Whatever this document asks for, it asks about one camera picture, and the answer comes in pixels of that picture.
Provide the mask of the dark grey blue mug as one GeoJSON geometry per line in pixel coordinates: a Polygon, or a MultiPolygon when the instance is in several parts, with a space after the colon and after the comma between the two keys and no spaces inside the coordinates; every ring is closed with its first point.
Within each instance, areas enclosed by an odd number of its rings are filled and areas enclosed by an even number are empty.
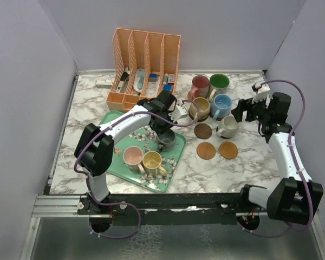
{"type": "Polygon", "coordinates": [[[157,149],[158,153],[167,152],[174,148],[176,144],[176,135],[175,132],[171,129],[167,129],[165,132],[157,135],[157,149]]]}

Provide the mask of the light blue mug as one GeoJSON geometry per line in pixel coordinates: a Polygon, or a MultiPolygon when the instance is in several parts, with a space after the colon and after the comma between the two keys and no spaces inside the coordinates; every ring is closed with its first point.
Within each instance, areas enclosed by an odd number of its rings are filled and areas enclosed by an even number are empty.
{"type": "Polygon", "coordinates": [[[232,99],[226,94],[219,94],[211,102],[210,113],[215,118],[226,117],[230,114],[231,107],[232,99]]]}

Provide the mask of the beige grey mug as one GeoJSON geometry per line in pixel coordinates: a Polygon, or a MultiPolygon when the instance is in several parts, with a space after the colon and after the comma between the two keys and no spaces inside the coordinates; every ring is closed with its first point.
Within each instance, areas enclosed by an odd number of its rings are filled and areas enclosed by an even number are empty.
{"type": "Polygon", "coordinates": [[[216,136],[234,137],[239,129],[239,124],[233,116],[224,117],[216,129],[216,136]]]}

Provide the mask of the green mug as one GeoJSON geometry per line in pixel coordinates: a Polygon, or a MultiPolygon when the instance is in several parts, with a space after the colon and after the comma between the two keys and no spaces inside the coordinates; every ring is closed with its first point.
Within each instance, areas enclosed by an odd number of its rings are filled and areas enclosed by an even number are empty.
{"type": "Polygon", "coordinates": [[[209,102],[212,102],[218,94],[226,94],[230,86],[230,79],[224,74],[212,75],[209,79],[209,82],[210,84],[207,94],[209,102]]]}

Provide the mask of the yellow mug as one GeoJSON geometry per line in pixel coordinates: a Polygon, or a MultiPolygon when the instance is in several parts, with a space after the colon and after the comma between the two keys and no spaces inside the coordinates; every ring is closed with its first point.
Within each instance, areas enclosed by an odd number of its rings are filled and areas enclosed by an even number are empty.
{"type": "Polygon", "coordinates": [[[142,160],[144,169],[149,176],[156,177],[161,175],[167,176],[167,171],[162,167],[162,157],[156,151],[149,151],[144,154],[142,160]]]}

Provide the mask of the tan brown mug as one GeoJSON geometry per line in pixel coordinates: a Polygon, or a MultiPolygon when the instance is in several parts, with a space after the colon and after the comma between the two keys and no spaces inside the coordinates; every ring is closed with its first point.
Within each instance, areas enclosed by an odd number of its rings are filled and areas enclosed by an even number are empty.
{"type": "MultiPolygon", "coordinates": [[[[199,111],[200,111],[199,117],[210,113],[210,103],[208,102],[207,99],[203,97],[197,97],[193,101],[199,107],[199,111]]],[[[188,112],[190,112],[194,116],[194,118],[198,115],[197,108],[193,103],[190,105],[188,112]]]]}

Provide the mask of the pink mug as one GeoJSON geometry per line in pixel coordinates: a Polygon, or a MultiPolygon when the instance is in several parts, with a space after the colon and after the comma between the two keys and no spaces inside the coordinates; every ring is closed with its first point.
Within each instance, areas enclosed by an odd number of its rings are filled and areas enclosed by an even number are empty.
{"type": "Polygon", "coordinates": [[[138,171],[141,174],[145,174],[145,169],[142,164],[143,151],[137,146],[131,146],[124,150],[123,160],[131,171],[138,171]]]}

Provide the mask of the woven rattan coaster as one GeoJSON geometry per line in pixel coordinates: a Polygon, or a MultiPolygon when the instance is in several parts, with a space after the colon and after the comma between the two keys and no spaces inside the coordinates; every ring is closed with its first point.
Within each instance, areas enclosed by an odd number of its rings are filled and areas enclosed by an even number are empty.
{"type": "Polygon", "coordinates": [[[191,92],[188,92],[187,99],[194,100],[193,94],[191,92]]]}

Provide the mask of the maroon red mug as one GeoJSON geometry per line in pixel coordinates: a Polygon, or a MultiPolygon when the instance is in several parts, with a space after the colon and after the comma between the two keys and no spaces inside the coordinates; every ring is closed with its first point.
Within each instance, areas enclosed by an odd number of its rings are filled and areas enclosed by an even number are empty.
{"type": "Polygon", "coordinates": [[[190,92],[195,98],[206,98],[209,89],[209,79],[204,75],[197,75],[192,79],[190,92]]]}

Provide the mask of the light orange wooden coaster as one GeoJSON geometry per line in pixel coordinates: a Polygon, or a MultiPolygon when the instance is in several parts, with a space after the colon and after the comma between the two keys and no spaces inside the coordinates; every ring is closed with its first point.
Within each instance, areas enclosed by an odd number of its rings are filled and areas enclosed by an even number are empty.
{"type": "Polygon", "coordinates": [[[202,142],[197,146],[197,154],[205,160],[210,160],[216,155],[216,149],[209,142],[202,142]]]}

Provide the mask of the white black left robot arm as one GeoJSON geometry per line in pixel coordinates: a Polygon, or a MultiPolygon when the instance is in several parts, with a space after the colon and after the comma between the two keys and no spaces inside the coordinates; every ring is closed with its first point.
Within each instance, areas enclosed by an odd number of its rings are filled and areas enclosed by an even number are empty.
{"type": "Polygon", "coordinates": [[[140,127],[149,125],[157,134],[165,132],[177,124],[170,114],[177,107],[177,98],[162,90],[157,97],[139,100],[133,108],[104,125],[88,124],[79,139],[74,156],[74,171],[86,176],[90,207],[101,214],[110,203],[107,197],[106,171],[109,169],[115,145],[140,127]]]}

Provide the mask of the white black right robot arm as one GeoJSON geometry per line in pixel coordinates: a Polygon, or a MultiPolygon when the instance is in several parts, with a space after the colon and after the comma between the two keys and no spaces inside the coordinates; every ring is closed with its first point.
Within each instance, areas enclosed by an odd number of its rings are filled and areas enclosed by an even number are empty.
{"type": "Polygon", "coordinates": [[[289,95],[273,93],[269,103],[266,99],[240,99],[231,111],[237,122],[258,121],[281,178],[273,190],[245,185],[240,191],[238,206],[250,212],[258,205],[266,209],[271,219],[308,225],[323,196],[323,187],[312,181],[298,154],[293,127],[286,123],[290,103],[289,95]]]}

